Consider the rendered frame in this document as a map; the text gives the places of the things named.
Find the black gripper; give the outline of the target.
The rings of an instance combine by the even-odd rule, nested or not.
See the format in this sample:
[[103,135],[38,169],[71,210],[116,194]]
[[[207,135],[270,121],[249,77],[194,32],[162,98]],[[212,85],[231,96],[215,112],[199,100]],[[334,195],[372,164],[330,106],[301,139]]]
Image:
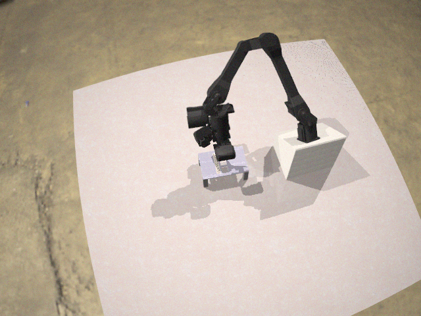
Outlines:
[[215,127],[211,124],[211,117],[209,117],[209,122],[211,125],[212,132],[214,132],[217,142],[213,144],[216,160],[217,161],[226,161],[230,159],[235,159],[235,149],[232,143],[230,142],[230,124],[222,128]]

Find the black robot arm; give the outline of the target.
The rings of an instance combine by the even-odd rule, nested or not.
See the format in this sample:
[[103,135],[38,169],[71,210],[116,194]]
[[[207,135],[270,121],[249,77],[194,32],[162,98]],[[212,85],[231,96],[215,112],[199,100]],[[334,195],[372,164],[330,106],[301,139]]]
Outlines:
[[[287,101],[284,103],[287,106],[288,113],[292,114],[299,121],[297,124],[297,139],[305,143],[320,139],[317,136],[317,118],[310,112],[309,107],[297,91],[293,78],[284,61],[280,41],[276,34],[268,32],[262,33],[257,38],[239,41],[224,70],[208,88],[207,97],[203,105],[187,107],[188,128],[202,126],[202,128],[193,133],[199,147],[207,147],[211,144],[210,142],[212,140],[213,142],[217,142],[216,136],[212,132],[211,124],[215,127],[222,128],[229,123],[229,113],[234,113],[234,107],[232,104],[227,103],[223,105],[223,103],[226,101],[232,80],[240,68],[241,63],[244,61],[245,56],[249,51],[256,49],[263,49],[271,58],[280,77],[287,94]],[[209,116],[211,124],[209,122]]]

